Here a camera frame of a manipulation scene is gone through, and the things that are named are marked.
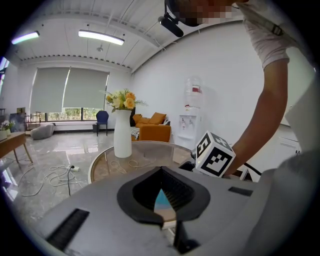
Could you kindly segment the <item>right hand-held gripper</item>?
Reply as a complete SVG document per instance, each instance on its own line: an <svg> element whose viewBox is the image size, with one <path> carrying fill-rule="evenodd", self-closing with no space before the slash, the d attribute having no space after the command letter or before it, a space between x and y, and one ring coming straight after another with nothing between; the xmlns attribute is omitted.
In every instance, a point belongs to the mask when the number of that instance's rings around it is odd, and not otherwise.
<svg viewBox="0 0 320 256"><path fill-rule="evenodd" d="M221 178L236 157L230 144L222 137L206 131L190 153L191 160L179 168Z"/></svg>

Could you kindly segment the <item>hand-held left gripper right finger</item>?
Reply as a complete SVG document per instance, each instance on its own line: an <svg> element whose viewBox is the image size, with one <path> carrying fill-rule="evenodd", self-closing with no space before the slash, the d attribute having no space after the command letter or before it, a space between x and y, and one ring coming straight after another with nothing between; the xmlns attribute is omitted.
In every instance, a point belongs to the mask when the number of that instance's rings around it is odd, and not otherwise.
<svg viewBox="0 0 320 256"><path fill-rule="evenodd" d="M162 188L176 213L175 245L161 255L243 255L257 218L259 182L161 168Z"/></svg>

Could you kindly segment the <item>person's right forearm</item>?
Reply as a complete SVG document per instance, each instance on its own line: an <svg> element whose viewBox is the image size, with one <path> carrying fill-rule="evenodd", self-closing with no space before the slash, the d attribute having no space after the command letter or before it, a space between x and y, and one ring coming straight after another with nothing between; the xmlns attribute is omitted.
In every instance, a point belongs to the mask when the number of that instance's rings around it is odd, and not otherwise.
<svg viewBox="0 0 320 256"><path fill-rule="evenodd" d="M263 90L247 128L232 147L236 156L225 176L250 160L277 131L288 102L288 62L280 59L264 68Z"/></svg>

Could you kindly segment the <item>round glass table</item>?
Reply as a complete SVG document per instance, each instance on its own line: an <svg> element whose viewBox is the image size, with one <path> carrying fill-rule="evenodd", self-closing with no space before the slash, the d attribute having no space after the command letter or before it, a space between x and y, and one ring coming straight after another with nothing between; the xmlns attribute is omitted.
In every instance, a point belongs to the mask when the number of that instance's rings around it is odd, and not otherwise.
<svg viewBox="0 0 320 256"><path fill-rule="evenodd" d="M158 166L179 167L192 159L191 150L169 142L133 141L131 149L127 158L116 157L113 146L101 152L90 165L88 183Z"/></svg>

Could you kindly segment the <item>white water dispenser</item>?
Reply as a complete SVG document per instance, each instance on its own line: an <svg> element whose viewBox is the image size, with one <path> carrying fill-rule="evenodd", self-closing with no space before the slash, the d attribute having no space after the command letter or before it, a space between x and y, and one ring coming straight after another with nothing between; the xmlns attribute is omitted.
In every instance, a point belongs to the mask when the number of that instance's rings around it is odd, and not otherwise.
<svg viewBox="0 0 320 256"><path fill-rule="evenodd" d="M197 107L184 107L178 118L176 144L189 150L194 150L200 136L200 123L201 109Z"/></svg>

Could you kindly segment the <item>orange sofa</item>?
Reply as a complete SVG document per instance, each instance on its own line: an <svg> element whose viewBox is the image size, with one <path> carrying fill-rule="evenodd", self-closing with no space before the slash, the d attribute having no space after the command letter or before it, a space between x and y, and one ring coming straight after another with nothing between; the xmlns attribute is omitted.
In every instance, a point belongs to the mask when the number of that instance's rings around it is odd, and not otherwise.
<svg viewBox="0 0 320 256"><path fill-rule="evenodd" d="M171 138L171 126L163 125L167 115L155 112L151 118L134 114L130 117L130 127L139 128L139 138L136 141L156 141L168 143Z"/></svg>

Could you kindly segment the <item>clear water jug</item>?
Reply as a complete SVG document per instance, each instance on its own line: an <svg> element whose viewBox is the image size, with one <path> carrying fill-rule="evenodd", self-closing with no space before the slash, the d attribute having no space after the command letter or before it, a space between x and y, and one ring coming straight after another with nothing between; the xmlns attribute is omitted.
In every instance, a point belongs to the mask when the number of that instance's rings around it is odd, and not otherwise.
<svg viewBox="0 0 320 256"><path fill-rule="evenodd" d="M200 109L203 105L204 97L202 90L202 80L198 76L190 76L184 85L184 106Z"/></svg>

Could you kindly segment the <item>white cabinet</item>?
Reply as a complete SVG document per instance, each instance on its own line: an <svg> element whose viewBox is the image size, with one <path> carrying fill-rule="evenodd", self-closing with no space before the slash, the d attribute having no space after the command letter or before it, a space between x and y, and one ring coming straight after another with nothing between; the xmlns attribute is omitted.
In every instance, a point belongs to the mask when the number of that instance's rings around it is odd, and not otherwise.
<svg viewBox="0 0 320 256"><path fill-rule="evenodd" d="M277 131L277 143L274 151L276 166L293 156L299 155L301 152L301 146L292 129L288 126L280 125Z"/></svg>

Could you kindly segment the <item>white vase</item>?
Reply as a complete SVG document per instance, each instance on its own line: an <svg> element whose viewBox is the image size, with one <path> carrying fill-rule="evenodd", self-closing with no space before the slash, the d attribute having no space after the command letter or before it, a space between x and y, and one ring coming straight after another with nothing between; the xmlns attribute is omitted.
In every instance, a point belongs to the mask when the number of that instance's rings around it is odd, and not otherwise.
<svg viewBox="0 0 320 256"><path fill-rule="evenodd" d="M116 110L114 128L114 154L117 158L128 158L132 154L132 139L129 110Z"/></svg>

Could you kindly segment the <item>grey beanbag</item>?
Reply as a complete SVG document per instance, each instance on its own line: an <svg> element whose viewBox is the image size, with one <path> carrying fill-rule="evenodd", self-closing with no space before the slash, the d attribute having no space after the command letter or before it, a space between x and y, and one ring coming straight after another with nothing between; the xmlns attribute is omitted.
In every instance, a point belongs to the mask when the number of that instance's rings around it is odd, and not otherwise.
<svg viewBox="0 0 320 256"><path fill-rule="evenodd" d="M56 125L54 123L39 126L30 131L30 136L33 140L47 139L53 135L55 127Z"/></svg>

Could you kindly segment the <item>yellow flower bouquet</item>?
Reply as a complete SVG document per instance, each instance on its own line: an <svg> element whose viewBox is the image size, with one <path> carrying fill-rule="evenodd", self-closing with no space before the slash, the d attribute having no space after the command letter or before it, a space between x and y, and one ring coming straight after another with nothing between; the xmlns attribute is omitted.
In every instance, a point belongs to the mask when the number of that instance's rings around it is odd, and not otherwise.
<svg viewBox="0 0 320 256"><path fill-rule="evenodd" d="M132 111L136 106L148 106L145 101L138 100L136 95L127 88L113 93L102 90L100 92L104 94L105 103L112 108L112 113L118 110Z"/></svg>

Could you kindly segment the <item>dark framed picture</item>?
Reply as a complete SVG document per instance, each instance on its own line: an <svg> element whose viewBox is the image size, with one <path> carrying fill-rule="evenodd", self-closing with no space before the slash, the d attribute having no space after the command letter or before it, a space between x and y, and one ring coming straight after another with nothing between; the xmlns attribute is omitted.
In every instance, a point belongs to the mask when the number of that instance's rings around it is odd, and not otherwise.
<svg viewBox="0 0 320 256"><path fill-rule="evenodd" d="M26 131L26 108L21 107L16 109L16 113L11 113L9 121L13 123L10 131L13 132L25 132Z"/></svg>

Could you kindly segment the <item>grey roller blind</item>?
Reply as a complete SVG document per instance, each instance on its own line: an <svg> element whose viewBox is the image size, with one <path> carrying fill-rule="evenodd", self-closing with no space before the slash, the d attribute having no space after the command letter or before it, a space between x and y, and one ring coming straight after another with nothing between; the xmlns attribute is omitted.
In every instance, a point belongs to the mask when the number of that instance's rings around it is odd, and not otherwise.
<svg viewBox="0 0 320 256"><path fill-rule="evenodd" d="M32 85L30 113L60 113L68 67L38 68Z"/></svg>
<svg viewBox="0 0 320 256"><path fill-rule="evenodd" d="M63 107L103 109L108 76L107 72L72 67L65 87Z"/></svg>

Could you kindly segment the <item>person's white t-shirt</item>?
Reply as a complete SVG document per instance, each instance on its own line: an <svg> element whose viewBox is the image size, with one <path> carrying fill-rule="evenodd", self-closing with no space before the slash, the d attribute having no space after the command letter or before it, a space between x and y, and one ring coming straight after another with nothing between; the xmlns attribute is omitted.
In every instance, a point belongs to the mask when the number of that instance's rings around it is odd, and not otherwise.
<svg viewBox="0 0 320 256"><path fill-rule="evenodd" d="M271 0L248 0L237 6L263 68L279 60L288 60L288 48L303 48L299 33Z"/></svg>

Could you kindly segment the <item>long ceiling light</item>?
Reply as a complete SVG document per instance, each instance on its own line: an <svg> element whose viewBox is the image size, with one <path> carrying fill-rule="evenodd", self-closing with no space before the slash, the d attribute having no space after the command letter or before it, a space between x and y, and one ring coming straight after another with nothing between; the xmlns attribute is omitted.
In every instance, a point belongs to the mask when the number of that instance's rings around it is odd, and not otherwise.
<svg viewBox="0 0 320 256"><path fill-rule="evenodd" d="M116 44L119 46L122 46L125 42L124 39L100 33L100 32L95 32L95 31L89 31L89 30L79 30L78 31L78 36L81 38L87 38L87 39L94 39L94 40L99 40L99 41L104 41L112 44Z"/></svg>
<svg viewBox="0 0 320 256"><path fill-rule="evenodd" d="M40 36L40 33L38 31L33 31L31 33L24 34L24 35L21 35L19 37L16 37L16 38L12 39L11 43L13 45L17 45L17 44L22 43L24 41L28 41L28 40L31 40L31 39L36 39L39 36Z"/></svg>

